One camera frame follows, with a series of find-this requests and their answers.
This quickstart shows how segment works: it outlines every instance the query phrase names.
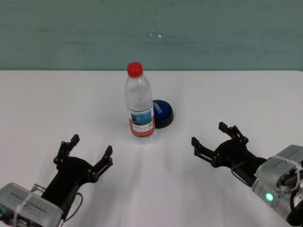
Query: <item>wire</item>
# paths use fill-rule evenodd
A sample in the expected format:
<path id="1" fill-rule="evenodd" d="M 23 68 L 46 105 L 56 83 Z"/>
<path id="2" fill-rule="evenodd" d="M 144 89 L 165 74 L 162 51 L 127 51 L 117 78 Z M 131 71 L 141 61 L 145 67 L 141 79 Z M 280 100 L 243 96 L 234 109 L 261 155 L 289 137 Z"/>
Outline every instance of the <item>wire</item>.
<path id="1" fill-rule="evenodd" d="M 65 220 L 65 222 L 67 222 L 67 221 L 70 220 L 72 217 L 74 217 L 74 215 L 78 212 L 80 206 L 81 206 L 82 203 L 83 203 L 83 195 L 82 195 L 81 193 L 79 193 L 79 192 L 77 192 L 76 195 L 79 195 L 79 196 L 81 197 L 80 204 L 79 204 L 79 206 L 77 207 L 77 209 L 75 210 L 75 212 L 73 212 L 73 214 L 70 215 L 70 216 Z"/>
<path id="2" fill-rule="evenodd" d="M 281 195 L 282 195 L 284 198 L 289 198 L 289 197 L 290 197 L 289 192 L 287 192 L 287 193 L 284 192 L 284 186 L 283 186 L 283 185 L 280 186 L 280 193 L 281 193 Z"/>
<path id="3" fill-rule="evenodd" d="M 287 158 L 284 158 L 284 157 L 280 157 L 280 156 L 277 156 L 277 155 L 274 155 L 273 156 L 274 158 L 278 158 L 278 159 L 281 159 L 281 160 L 284 160 L 285 162 L 288 162 L 288 163 L 292 163 L 296 166 L 296 172 L 297 172 L 297 183 L 295 185 L 295 187 L 291 190 L 292 192 L 294 192 L 296 189 L 300 188 L 300 170 L 302 170 L 302 167 L 295 161 L 293 160 L 290 160 L 290 159 L 287 159 Z"/>
<path id="4" fill-rule="evenodd" d="M 234 176 L 235 176 L 239 181 L 241 181 L 243 184 L 245 184 L 245 185 L 248 186 L 248 184 L 247 184 L 244 180 L 242 180 L 238 175 L 236 175 L 236 174 L 234 173 L 234 169 L 238 168 L 239 166 L 241 166 L 241 165 L 243 165 L 243 164 L 244 164 L 244 162 L 240 162 L 240 163 L 238 163 L 238 164 L 232 166 L 232 167 L 231 167 L 231 171 L 232 171 L 232 175 L 234 175 Z"/>

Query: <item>green wall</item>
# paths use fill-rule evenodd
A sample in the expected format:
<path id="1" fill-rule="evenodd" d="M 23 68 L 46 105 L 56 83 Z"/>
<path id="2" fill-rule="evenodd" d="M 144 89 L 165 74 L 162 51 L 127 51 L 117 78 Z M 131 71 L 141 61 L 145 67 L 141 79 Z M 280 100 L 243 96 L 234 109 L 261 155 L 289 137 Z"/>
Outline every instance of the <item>green wall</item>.
<path id="1" fill-rule="evenodd" d="M 0 69 L 302 70 L 303 0 L 0 0 Z"/>

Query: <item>white table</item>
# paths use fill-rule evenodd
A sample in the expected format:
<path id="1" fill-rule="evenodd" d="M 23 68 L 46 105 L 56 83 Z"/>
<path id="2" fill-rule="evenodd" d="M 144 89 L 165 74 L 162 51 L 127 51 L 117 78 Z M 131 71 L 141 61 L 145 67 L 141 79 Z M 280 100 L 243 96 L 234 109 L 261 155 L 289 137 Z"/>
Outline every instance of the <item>white table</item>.
<path id="1" fill-rule="evenodd" d="M 285 227 L 249 187 L 194 156 L 191 137 L 215 149 L 236 124 L 249 150 L 268 158 L 303 145 L 303 73 L 146 72 L 154 99 L 173 123 L 147 145 L 130 134 L 126 72 L 0 71 L 0 187 L 47 186 L 60 142 L 79 134 L 71 156 L 95 164 L 108 145 L 114 165 L 81 187 L 84 203 L 69 227 Z M 79 198 L 71 209 L 79 204 Z"/>

